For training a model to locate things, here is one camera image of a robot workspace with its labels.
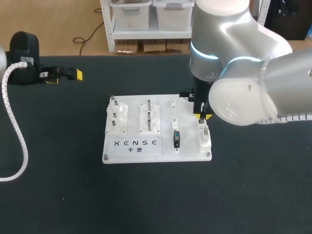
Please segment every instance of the xense logo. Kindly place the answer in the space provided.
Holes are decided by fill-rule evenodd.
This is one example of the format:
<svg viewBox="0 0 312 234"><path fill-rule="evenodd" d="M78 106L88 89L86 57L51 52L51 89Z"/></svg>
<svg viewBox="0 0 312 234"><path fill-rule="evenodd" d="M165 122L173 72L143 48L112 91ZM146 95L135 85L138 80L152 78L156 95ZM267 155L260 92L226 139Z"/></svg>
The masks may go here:
<svg viewBox="0 0 312 234"><path fill-rule="evenodd" d="M126 140L126 141L114 141L114 146L119 146L119 144L123 144L123 145L138 145L139 143L141 143L141 141L138 140L134 140L132 142ZM143 145L148 145L148 144L152 144L152 145L157 145L157 140L152 140L152 141L148 141L148 140L143 140L142 141Z"/></svg>

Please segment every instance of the table surface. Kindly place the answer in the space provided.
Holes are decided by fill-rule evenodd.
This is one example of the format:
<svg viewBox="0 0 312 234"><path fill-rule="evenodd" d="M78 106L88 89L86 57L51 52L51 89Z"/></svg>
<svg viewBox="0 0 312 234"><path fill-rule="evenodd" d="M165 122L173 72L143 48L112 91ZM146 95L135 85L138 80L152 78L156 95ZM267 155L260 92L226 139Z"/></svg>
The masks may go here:
<svg viewBox="0 0 312 234"><path fill-rule="evenodd" d="M312 123L209 120L210 162L104 165L110 95L176 94L192 86L188 56L46 57L84 81L8 86L29 164L0 184L2 234L311 233ZM0 105L0 175L21 148Z"/></svg>

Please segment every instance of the power cord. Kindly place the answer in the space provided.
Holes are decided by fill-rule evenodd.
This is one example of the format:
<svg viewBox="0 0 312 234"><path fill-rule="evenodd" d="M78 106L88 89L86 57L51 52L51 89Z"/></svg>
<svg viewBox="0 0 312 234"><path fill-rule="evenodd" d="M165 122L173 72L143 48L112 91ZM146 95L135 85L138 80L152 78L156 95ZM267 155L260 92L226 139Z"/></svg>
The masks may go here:
<svg viewBox="0 0 312 234"><path fill-rule="evenodd" d="M18 68L25 68L30 66L27 62L18 62L18 63L12 63L8 69L6 69L3 79L2 79L2 97L3 97L3 102L6 108L6 111L10 117L11 123L14 127L14 130L16 132L16 135L19 138L19 142L21 145L21 148L23 149L23 163L20 168L20 170L15 174L10 177L0 177L0 182L5 182L5 181L11 181L19 177L26 169L27 163L28 163L28 150L26 146L26 142L24 140L23 134L20 131L20 127L18 123L16 122L16 119L14 117L13 111L11 109L10 101L9 101L9 96L8 96L8 90L7 90L7 85L8 85L8 79L10 77L10 74Z"/></svg>
<svg viewBox="0 0 312 234"><path fill-rule="evenodd" d="M95 13L102 13L102 9L101 8L97 8L94 10ZM81 47L80 47L80 52L79 52L79 55L81 56L81 52L82 52L82 48L84 46L84 44L91 39L91 37L93 37L94 33L97 31L97 29L99 29L102 25L104 24L104 22L102 22L94 31L93 33L91 34L91 36L85 40L84 38L82 37L76 37L76 38L73 38L73 43L82 43Z"/></svg>

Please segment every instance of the black device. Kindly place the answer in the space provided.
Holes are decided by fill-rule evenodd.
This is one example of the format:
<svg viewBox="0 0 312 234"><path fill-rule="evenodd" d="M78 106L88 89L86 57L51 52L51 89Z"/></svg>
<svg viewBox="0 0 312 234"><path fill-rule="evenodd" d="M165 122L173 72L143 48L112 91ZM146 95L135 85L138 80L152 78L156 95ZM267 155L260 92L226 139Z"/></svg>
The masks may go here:
<svg viewBox="0 0 312 234"><path fill-rule="evenodd" d="M174 131L174 147L175 149L180 148L180 132Z"/></svg>
<svg viewBox="0 0 312 234"><path fill-rule="evenodd" d="M9 78L10 84L29 85L37 83L57 83L62 76L68 79L81 79L82 73L73 67L46 67L40 64L38 38L26 32L15 33L10 41L10 51L5 52L7 66L17 62L27 62L27 69L15 69Z"/></svg>

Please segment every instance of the white acrylic board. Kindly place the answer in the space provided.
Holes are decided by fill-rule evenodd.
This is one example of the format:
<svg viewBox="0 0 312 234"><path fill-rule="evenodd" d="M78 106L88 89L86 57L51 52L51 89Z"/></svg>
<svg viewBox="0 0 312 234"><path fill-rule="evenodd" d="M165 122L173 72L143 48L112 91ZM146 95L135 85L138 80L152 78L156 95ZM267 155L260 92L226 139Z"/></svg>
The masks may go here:
<svg viewBox="0 0 312 234"><path fill-rule="evenodd" d="M198 128L192 102L179 98L179 95L115 96L115 99L128 105L127 134L105 136L103 163L210 161L212 159L211 150L200 153L202 130ZM159 104L160 132L158 134L140 132L140 106L148 100ZM173 120L177 121L181 137L178 153L173 142ZM110 120L106 121L106 129L110 124ZM157 146L151 145L156 138ZM120 149L114 148L118 147L115 145L118 141L119 145L122 145Z"/></svg>

